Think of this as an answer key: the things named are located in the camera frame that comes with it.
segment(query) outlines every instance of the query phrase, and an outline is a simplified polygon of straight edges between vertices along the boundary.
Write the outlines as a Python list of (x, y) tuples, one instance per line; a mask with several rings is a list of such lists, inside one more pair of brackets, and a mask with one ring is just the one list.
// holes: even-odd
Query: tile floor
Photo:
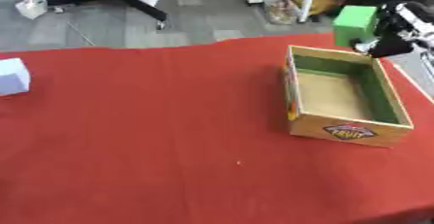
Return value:
[[(169, 26), (156, 31), (151, 17), (120, 3), (93, 3), (72, 7), (65, 14), (46, 14), (36, 20), (19, 15), (14, 3), (0, 0), (0, 50), (78, 48), (163, 48), (208, 44), (226, 39), (331, 31), (331, 20), (292, 26), (269, 24), (261, 6), (245, 0), (160, 0), (170, 15)], [(424, 76), (416, 56), (396, 62), (431, 95), (434, 86)]]

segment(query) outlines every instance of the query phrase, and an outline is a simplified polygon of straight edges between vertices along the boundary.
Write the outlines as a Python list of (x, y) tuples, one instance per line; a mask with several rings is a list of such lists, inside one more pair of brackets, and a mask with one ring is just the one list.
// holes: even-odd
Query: table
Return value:
[(433, 105), (384, 61), (416, 130), (393, 149), (288, 135), (287, 45), (4, 53), (33, 74), (0, 99), (0, 222), (413, 223), (434, 216)]

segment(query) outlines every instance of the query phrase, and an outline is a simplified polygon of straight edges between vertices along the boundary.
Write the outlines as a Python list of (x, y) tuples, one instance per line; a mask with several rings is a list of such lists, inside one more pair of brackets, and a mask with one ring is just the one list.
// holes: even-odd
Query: white block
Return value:
[(30, 74), (19, 58), (0, 60), (0, 96), (29, 91)]

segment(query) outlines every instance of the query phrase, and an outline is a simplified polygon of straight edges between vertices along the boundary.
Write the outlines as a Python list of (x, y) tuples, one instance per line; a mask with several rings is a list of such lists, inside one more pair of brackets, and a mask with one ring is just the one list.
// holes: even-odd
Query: green block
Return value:
[(377, 7), (346, 6), (333, 21), (334, 43), (350, 47), (351, 40), (372, 38), (377, 24), (376, 13)]

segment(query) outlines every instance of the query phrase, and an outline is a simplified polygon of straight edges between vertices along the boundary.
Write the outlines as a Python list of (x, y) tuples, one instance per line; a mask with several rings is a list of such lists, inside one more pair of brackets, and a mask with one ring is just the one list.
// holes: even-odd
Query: open box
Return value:
[(390, 147), (413, 130), (381, 62), (354, 52), (290, 47), (292, 135)]

